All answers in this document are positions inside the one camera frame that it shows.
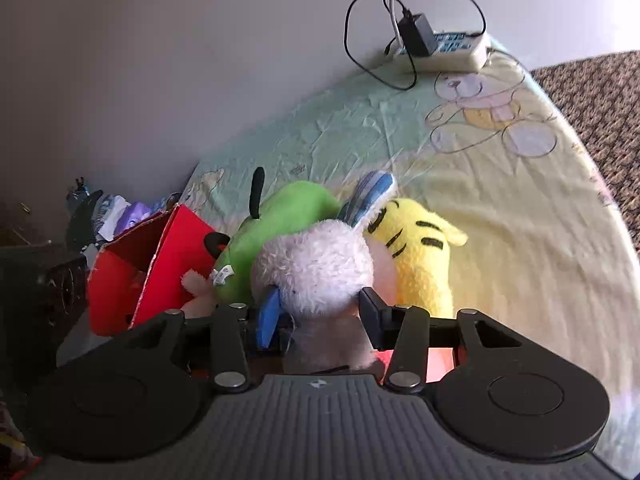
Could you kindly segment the yellow tiger plush toy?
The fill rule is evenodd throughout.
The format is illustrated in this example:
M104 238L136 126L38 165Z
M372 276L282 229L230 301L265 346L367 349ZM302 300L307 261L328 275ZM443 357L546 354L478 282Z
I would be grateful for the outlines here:
M450 252L468 241L465 232L410 198L393 198L368 226L383 243L397 272L397 302L433 318L453 318Z

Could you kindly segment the white pink plush bunny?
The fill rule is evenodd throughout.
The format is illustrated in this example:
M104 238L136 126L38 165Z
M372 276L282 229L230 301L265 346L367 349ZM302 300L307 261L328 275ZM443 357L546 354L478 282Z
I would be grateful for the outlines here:
M358 295L378 276L385 289L393 287L393 261L382 244L368 243L366 229L396 192L392 174L370 171L334 218L262 245L250 270L254 304L245 305L256 308L269 286L280 290L284 318L292 324L286 372L382 374L383 362L358 314ZM181 285L193 296L182 308L187 318L205 318L222 305L210 274L186 271Z

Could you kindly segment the green plush toy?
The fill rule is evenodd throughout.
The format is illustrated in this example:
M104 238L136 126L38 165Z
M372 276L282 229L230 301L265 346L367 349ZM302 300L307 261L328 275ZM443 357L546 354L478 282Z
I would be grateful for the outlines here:
M239 229L231 236L214 231L204 237L204 246L215 259L210 279L220 304L254 304L250 270L265 242L332 219L340 210L337 198L318 183L294 181L266 200L262 198L264 184L265 170L258 167L250 185L250 214Z

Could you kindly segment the red cardboard box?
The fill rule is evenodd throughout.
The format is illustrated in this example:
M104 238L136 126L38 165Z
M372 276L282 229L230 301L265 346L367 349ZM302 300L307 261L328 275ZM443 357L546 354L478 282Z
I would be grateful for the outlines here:
M113 337L193 298L186 271L208 275L215 258L204 238L213 232L184 205L154 214L105 244L88 278L90 328Z

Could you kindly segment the cartoon printed bed sheet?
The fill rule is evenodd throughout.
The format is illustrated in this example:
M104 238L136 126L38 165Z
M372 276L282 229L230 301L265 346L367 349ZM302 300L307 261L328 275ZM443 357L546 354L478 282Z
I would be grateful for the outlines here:
M456 307L597 376L611 399L598 454L638 474L638 257L584 144L521 64L495 52L479 73L424 75L411 90L352 77L206 152L181 203L233 233L256 167L268 193L309 180L339 198L382 169L462 229Z

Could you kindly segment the clutter pile beside bed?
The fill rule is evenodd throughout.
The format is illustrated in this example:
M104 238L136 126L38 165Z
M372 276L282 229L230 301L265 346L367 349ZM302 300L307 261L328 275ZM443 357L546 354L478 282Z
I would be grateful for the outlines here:
M70 214L65 244L75 252L84 252L91 245L100 248L154 214L171 210L179 198L179 193L171 193L149 206L103 190L91 191L83 177L76 178L65 199Z

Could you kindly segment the white power strip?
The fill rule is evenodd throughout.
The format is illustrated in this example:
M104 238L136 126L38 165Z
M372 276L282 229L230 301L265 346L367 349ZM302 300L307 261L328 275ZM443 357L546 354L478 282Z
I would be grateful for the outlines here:
M393 62L405 73L411 73L413 68L418 73L477 73L487 63L491 47L488 32L477 36L465 32L439 32L435 38L437 49L432 55L420 58L398 49Z

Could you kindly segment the black power adapter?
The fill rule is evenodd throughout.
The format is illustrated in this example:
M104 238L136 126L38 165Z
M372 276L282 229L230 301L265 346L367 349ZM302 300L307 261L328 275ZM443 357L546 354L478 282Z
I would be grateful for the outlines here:
M398 30L408 55L413 58L427 58L436 52L438 42L423 13L406 11L398 22Z

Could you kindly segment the brown patterned blanket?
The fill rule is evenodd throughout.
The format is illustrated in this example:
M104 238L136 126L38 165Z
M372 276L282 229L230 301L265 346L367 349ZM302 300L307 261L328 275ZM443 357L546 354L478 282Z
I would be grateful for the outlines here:
M637 51L533 71L598 166L635 245L639 244L639 75Z

